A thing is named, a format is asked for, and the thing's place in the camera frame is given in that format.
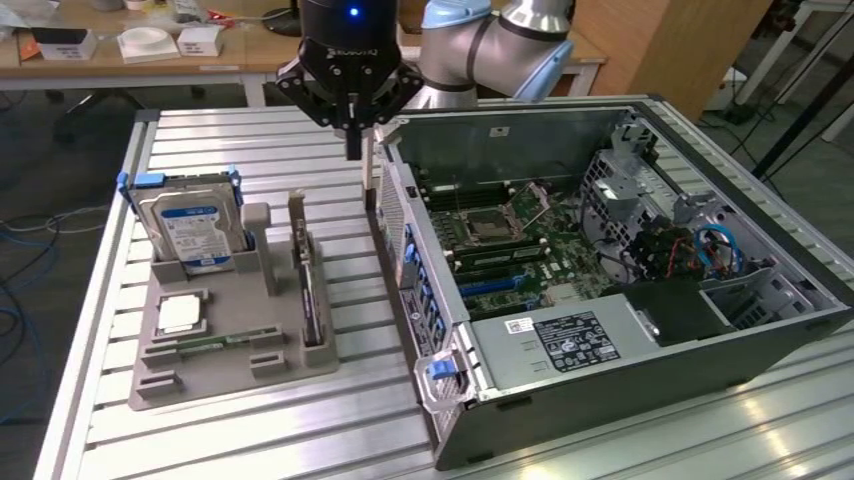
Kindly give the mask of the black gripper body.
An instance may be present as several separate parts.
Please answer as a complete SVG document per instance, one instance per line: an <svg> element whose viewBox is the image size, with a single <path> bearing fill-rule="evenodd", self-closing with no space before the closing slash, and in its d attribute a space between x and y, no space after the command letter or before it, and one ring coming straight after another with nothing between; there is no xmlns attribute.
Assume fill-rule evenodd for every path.
<svg viewBox="0 0 854 480"><path fill-rule="evenodd" d="M299 63L321 99L377 95L400 65L395 1L303 1Z"/></svg>

